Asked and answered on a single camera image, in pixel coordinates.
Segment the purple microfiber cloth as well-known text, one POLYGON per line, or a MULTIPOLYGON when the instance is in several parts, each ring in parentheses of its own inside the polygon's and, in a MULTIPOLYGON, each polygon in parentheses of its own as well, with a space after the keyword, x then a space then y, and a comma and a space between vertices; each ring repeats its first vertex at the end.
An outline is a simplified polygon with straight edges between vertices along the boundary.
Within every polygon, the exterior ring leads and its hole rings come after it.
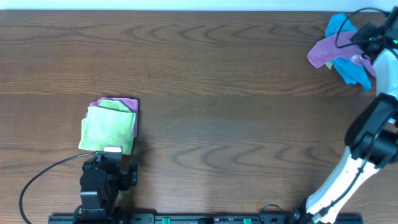
POLYGON ((334 47, 328 46, 328 41, 325 39, 322 39, 318 41, 313 48, 308 52, 307 58, 308 61, 316 68, 320 68, 323 65, 325 65, 327 62, 332 61, 335 57, 341 57, 339 54, 340 49, 335 46, 335 39, 334 38, 334 47))

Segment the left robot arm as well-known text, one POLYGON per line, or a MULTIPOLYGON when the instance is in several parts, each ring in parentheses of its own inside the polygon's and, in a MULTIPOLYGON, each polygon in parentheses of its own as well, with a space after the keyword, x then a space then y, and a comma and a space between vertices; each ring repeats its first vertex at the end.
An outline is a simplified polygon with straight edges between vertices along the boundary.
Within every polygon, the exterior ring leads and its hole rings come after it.
POLYGON ((120 152, 95 152, 82 166, 81 205, 74 211, 73 223, 129 223, 130 216, 116 206, 120 191, 137 185, 137 160, 130 157, 123 169, 120 152))

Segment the blue crumpled cloth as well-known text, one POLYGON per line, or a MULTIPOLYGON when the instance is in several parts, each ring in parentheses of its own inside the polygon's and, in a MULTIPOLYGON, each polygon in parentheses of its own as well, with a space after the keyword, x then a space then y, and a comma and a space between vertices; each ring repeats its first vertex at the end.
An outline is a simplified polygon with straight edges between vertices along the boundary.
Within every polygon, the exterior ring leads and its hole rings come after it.
MULTIPOLYGON (((330 18, 325 30, 325 40, 328 41, 328 46, 334 47, 334 38, 345 19, 344 13, 335 14, 330 18)), ((362 51, 357 46, 347 47, 340 49, 338 55, 341 57, 335 57, 330 62, 333 63, 333 67, 346 84, 361 84, 364 91, 370 91, 372 84, 366 72, 374 75, 374 70, 370 61, 361 54, 362 51)))

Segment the folded green cloth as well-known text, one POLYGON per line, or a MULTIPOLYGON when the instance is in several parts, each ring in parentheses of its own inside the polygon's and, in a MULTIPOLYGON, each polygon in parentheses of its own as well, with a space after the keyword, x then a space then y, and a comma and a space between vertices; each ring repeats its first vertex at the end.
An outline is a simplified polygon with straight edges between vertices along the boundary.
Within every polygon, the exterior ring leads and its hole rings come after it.
POLYGON ((78 148, 103 151, 105 146, 122 146, 123 154, 130 155, 134 144, 136 115, 120 101, 104 100, 99 106, 90 106, 81 121, 81 139, 78 148))

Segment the yellow-green crumpled cloth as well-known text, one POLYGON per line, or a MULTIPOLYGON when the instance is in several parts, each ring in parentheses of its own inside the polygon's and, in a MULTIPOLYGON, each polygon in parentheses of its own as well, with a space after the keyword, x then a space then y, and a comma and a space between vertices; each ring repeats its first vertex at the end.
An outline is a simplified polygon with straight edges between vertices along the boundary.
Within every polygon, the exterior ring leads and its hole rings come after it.
POLYGON ((331 70, 331 68, 332 68, 332 66, 333 66, 333 63, 332 63, 332 62, 327 62, 325 65, 326 65, 326 67, 327 67, 329 70, 331 70))

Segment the folded purple cloth underneath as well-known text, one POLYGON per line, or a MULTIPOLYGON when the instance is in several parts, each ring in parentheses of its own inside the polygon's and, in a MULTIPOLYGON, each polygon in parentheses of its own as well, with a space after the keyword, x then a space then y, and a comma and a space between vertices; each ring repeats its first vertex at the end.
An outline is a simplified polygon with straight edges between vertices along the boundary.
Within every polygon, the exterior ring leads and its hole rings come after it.
POLYGON ((104 100, 110 100, 110 101, 120 101, 122 104, 124 104, 126 107, 129 108, 129 110, 136 115, 135 123, 134 123, 134 137, 137 137, 138 133, 138 112, 139 112, 139 101, 137 99, 131 99, 131 98, 115 98, 115 97, 102 97, 94 102, 90 103, 90 106, 99 106, 100 103, 104 100))

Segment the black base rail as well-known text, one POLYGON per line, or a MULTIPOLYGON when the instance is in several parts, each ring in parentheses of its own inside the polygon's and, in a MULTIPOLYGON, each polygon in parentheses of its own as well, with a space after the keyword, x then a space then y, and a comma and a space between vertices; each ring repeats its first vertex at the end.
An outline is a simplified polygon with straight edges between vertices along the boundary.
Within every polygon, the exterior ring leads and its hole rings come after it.
MULTIPOLYGON (((51 215, 48 224, 72 223, 127 223, 127 224, 288 224, 288 213, 264 213, 260 215, 153 215, 151 213, 136 213, 117 218, 116 221, 83 220, 79 215, 73 222, 73 215, 51 215)), ((363 224, 360 215, 339 215, 334 223, 337 224, 363 224)))

